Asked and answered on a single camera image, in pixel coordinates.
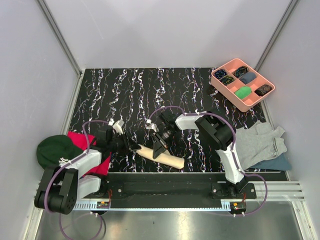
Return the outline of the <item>beige cloth napkin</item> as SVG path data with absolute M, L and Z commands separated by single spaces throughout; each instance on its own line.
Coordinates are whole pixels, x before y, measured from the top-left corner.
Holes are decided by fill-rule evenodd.
M 143 158 L 146 158 L 150 161 L 163 164 L 178 170 L 181 170 L 184 168 L 185 160 L 181 157 L 176 157 L 174 155 L 171 155 L 168 150 L 161 153 L 156 158 L 153 157 L 153 150 L 151 148 L 145 147 L 143 145 L 139 145 L 140 149 L 136 150 L 136 153 L 140 155 Z

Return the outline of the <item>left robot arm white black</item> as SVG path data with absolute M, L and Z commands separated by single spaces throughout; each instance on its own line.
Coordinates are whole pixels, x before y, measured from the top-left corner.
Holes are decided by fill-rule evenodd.
M 113 153 L 130 153 L 141 146 L 108 126 L 97 135 L 68 132 L 41 141 L 36 158 L 44 172 L 34 206 L 51 213 L 69 214 L 77 201 L 93 194 L 103 198 Z

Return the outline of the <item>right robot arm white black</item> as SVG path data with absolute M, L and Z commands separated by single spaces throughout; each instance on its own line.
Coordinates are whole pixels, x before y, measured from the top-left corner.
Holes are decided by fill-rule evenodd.
M 244 194 L 248 181 L 236 151 L 236 130 L 227 120 L 211 111 L 174 114 L 165 110 L 159 118 L 161 125 L 147 121 L 148 126 L 154 130 L 153 158 L 169 148 L 170 140 L 178 132 L 197 130 L 208 140 L 223 164 L 226 184 L 222 187 L 221 195 L 236 199 Z

